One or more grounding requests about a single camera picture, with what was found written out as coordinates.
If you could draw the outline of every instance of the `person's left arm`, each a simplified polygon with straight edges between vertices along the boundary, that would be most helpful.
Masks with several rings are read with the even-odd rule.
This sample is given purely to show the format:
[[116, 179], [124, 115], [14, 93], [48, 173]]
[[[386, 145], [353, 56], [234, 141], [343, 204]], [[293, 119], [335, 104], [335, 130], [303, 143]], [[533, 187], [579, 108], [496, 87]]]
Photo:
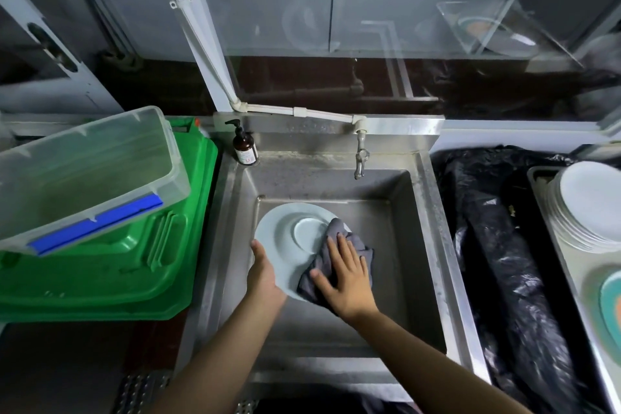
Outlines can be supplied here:
[[151, 407], [149, 414], [230, 414], [287, 296], [276, 286], [263, 246], [239, 306]]

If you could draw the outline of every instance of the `person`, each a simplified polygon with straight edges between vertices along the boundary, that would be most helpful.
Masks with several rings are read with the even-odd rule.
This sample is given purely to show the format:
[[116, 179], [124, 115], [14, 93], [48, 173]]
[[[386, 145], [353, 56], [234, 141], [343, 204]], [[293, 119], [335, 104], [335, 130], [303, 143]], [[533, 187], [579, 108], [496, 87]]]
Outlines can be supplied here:
[[[342, 235], [328, 238], [334, 288], [311, 277], [334, 312], [380, 356], [424, 414], [529, 414], [520, 403], [401, 328], [377, 308], [365, 259]], [[150, 414], [231, 414], [287, 296], [258, 241], [247, 292], [221, 329], [153, 404]]]

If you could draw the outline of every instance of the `hand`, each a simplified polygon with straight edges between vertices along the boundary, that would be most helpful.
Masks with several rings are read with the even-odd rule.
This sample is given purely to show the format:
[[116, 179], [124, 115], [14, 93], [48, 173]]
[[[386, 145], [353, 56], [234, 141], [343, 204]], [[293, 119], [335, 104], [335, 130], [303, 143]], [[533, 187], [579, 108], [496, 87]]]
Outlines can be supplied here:
[[342, 234], [337, 235], [337, 241], [338, 249], [331, 237], [328, 237], [330, 260], [337, 273], [338, 288], [334, 288], [319, 269], [311, 270], [310, 277], [334, 312], [355, 328], [357, 321], [377, 314], [379, 310], [371, 292], [365, 258], [358, 257], [353, 244]]
[[287, 299], [287, 295], [276, 286], [274, 267], [259, 241], [254, 239], [250, 243], [250, 247], [255, 255], [255, 263], [248, 271], [246, 295], [257, 297], [261, 304], [267, 304], [280, 310]]

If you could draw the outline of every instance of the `person's right arm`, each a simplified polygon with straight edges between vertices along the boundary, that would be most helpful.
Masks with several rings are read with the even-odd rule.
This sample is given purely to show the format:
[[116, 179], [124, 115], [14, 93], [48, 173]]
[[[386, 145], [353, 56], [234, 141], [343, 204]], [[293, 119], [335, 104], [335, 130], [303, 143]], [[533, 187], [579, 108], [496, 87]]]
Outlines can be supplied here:
[[364, 257], [343, 236], [328, 238], [338, 288], [313, 270], [311, 277], [336, 314], [377, 352], [424, 414], [530, 414], [500, 389], [470, 373], [383, 315], [375, 305]]

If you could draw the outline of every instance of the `forearm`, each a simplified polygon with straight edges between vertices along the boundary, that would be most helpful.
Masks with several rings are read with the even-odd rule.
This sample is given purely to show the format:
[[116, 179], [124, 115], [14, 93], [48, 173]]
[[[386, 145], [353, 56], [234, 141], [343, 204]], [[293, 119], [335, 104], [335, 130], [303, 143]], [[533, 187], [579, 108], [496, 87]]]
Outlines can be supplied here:
[[279, 307], [245, 296], [227, 322], [174, 379], [150, 414], [229, 414]]
[[530, 414], [379, 312], [354, 327], [425, 414]]

